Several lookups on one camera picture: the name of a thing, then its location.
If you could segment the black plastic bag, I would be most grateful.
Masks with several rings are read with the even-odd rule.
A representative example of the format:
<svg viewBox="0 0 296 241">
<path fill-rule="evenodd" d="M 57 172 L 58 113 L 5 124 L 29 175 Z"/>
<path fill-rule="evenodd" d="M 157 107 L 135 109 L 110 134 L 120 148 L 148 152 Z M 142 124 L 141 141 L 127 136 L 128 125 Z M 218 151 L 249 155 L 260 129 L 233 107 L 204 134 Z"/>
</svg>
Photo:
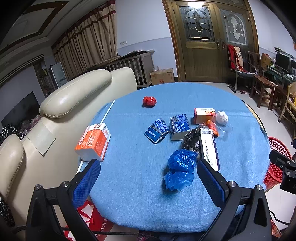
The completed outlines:
<svg viewBox="0 0 296 241">
<path fill-rule="evenodd" d="M 201 159 L 200 133 L 201 127 L 198 126 L 188 132 L 182 142 L 182 149 L 195 152 L 197 160 Z"/>
</svg>

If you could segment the orange snack wrapper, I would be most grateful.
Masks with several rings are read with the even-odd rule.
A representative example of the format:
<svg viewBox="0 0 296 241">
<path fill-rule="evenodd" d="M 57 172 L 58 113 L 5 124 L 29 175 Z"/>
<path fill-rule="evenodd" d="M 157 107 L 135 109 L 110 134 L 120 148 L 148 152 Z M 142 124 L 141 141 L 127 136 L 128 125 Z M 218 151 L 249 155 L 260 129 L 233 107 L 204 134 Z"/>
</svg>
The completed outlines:
<svg viewBox="0 0 296 241">
<path fill-rule="evenodd" d="M 214 137 L 216 137 L 216 138 L 219 137 L 219 133 L 218 133 L 216 124 L 213 121 L 207 120 L 206 126 L 213 131 Z"/>
</svg>

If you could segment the blue silver carton box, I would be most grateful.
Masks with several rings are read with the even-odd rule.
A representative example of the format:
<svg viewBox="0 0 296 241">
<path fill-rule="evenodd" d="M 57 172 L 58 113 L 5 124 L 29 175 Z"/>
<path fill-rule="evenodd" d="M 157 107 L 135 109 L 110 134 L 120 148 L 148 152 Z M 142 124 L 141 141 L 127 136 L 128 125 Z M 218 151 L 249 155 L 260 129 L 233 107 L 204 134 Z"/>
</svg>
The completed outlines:
<svg viewBox="0 0 296 241">
<path fill-rule="evenodd" d="M 182 140 L 190 130 L 190 123 L 186 114 L 178 114 L 170 118 L 170 137 L 172 141 Z"/>
</svg>

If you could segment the red orange gift box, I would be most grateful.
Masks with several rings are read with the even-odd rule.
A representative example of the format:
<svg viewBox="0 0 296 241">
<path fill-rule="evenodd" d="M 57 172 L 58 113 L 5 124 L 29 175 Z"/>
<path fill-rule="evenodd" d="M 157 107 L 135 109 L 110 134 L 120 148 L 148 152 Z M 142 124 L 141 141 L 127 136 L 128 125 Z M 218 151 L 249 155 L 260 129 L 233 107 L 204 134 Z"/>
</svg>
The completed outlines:
<svg viewBox="0 0 296 241">
<path fill-rule="evenodd" d="M 208 120 L 214 120 L 216 115 L 214 108 L 194 108 L 194 124 L 206 123 Z"/>
</svg>

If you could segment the white purple long box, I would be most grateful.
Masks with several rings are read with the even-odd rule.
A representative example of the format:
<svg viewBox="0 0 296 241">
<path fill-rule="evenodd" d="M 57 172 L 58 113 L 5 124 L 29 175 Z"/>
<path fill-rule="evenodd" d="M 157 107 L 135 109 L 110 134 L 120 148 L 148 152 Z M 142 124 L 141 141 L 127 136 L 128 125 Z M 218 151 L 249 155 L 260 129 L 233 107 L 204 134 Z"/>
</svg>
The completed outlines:
<svg viewBox="0 0 296 241">
<path fill-rule="evenodd" d="M 200 146 L 202 158 L 209 163 L 214 171 L 219 171 L 220 164 L 213 130 L 200 128 Z"/>
</svg>

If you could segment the blue plastic bag lower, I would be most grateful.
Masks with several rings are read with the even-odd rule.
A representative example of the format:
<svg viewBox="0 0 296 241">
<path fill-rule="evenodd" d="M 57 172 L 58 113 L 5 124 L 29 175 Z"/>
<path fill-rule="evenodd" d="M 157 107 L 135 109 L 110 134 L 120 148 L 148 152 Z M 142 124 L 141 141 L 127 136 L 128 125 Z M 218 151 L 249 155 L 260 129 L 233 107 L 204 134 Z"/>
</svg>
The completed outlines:
<svg viewBox="0 0 296 241">
<path fill-rule="evenodd" d="M 172 172 L 169 171 L 164 176 L 166 189 L 183 190 L 184 188 L 191 186 L 194 179 L 194 173 L 190 172 Z"/>
</svg>

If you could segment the red gift bag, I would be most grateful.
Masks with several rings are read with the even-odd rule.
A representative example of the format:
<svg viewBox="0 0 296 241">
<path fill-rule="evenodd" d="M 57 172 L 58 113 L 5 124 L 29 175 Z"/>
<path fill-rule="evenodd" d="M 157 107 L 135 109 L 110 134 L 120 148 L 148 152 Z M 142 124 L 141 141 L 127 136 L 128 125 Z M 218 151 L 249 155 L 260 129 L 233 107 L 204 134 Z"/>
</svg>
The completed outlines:
<svg viewBox="0 0 296 241">
<path fill-rule="evenodd" d="M 114 226 L 114 223 L 100 215 L 92 201 L 86 200 L 77 211 L 91 231 L 109 232 Z"/>
</svg>

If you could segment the blue plastic bag upper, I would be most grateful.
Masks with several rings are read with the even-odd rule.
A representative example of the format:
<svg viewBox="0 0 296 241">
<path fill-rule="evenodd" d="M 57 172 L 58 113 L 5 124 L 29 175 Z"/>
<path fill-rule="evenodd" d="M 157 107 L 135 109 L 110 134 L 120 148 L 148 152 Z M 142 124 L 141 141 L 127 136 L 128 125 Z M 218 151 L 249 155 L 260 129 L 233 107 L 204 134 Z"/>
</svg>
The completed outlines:
<svg viewBox="0 0 296 241">
<path fill-rule="evenodd" d="M 174 172 L 194 171 L 197 162 L 197 153 L 190 150 L 176 150 L 168 159 L 168 168 Z"/>
</svg>

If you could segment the cream leather sofa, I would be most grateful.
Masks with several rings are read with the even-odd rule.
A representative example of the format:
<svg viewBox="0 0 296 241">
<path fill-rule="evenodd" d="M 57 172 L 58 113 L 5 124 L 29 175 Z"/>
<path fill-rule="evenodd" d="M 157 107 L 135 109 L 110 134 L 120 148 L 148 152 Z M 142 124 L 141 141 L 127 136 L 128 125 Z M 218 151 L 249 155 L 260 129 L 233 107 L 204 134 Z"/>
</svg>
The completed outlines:
<svg viewBox="0 0 296 241">
<path fill-rule="evenodd" d="M 1 144 L 1 200 L 14 226 L 26 224 L 35 185 L 59 186 L 78 170 L 75 146 L 97 112 L 107 103 L 136 91 L 130 68 L 85 73 L 50 94 L 40 106 L 41 119 L 20 139 Z"/>
</svg>

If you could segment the blue table cloth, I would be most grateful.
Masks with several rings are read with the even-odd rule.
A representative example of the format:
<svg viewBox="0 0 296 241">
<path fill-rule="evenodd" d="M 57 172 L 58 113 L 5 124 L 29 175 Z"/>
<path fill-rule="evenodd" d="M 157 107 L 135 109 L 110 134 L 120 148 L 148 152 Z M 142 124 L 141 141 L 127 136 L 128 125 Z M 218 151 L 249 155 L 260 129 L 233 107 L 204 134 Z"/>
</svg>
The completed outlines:
<svg viewBox="0 0 296 241">
<path fill-rule="evenodd" d="M 153 107 L 143 98 L 153 96 Z M 160 84 L 144 88 L 104 105 L 92 122 L 104 121 L 111 138 L 101 172 L 90 197 L 98 212 L 117 225 L 155 232 L 202 232 L 219 212 L 200 178 L 181 191 L 166 189 L 168 159 L 180 141 L 166 136 L 153 144 L 145 135 L 162 118 L 186 114 L 194 108 L 224 111 L 229 121 L 215 140 L 220 173 L 241 187 L 262 184 L 269 166 L 270 145 L 257 119 L 243 101 L 222 89 L 198 83 Z"/>
</svg>

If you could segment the dark wooden stool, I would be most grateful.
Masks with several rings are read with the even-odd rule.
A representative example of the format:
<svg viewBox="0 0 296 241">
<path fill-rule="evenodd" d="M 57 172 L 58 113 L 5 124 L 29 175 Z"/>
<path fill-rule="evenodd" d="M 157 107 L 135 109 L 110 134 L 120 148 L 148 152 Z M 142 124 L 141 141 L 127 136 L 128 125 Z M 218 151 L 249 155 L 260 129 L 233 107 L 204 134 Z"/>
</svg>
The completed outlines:
<svg viewBox="0 0 296 241">
<path fill-rule="evenodd" d="M 251 85 L 251 92 L 250 98 L 254 98 L 256 95 L 257 97 L 257 107 L 260 108 L 265 101 L 269 101 L 267 107 L 268 110 L 272 109 L 272 101 L 274 96 L 275 88 L 277 87 L 276 84 L 269 81 L 267 78 L 258 75 L 252 75 L 252 85 Z"/>
</svg>

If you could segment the black monitor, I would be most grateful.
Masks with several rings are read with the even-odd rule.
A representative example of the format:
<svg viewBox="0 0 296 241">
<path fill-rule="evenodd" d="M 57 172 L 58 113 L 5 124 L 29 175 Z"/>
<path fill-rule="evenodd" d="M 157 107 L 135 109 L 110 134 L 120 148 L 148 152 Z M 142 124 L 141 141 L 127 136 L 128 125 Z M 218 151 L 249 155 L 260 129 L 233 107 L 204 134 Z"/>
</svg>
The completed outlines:
<svg viewBox="0 0 296 241">
<path fill-rule="evenodd" d="M 290 67 L 290 57 L 281 54 L 281 52 L 276 53 L 275 67 L 283 73 L 288 73 Z"/>
</svg>

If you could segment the red crumpled plastic ball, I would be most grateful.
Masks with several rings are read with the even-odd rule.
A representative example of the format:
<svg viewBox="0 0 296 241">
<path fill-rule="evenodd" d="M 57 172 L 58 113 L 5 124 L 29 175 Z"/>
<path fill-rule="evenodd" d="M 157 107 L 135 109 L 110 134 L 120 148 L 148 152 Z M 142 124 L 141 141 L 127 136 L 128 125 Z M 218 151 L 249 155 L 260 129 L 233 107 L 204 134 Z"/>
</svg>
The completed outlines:
<svg viewBox="0 0 296 241">
<path fill-rule="evenodd" d="M 142 102 L 143 102 L 143 106 L 153 107 L 153 106 L 156 105 L 157 100 L 153 96 L 145 96 L 143 98 L 143 101 Z"/>
</svg>

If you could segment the brown cardboard box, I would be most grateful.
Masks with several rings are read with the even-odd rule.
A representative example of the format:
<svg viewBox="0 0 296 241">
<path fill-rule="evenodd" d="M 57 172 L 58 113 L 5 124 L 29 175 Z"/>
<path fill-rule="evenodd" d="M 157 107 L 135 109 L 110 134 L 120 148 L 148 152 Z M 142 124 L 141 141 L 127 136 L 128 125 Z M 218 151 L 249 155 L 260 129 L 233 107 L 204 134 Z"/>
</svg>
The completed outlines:
<svg viewBox="0 0 296 241">
<path fill-rule="evenodd" d="M 174 70 L 173 68 L 160 69 L 151 73 L 152 85 L 174 83 Z"/>
</svg>

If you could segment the beige striped curtain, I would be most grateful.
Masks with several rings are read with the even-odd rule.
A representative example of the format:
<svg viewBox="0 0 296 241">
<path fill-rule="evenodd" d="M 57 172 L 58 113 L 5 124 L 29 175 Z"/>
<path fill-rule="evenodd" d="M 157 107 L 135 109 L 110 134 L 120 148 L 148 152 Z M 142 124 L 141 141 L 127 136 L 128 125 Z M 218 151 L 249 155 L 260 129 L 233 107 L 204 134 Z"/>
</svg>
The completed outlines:
<svg viewBox="0 0 296 241">
<path fill-rule="evenodd" d="M 101 61 L 117 56 L 115 1 L 106 1 L 74 23 L 52 45 L 68 80 Z"/>
</svg>

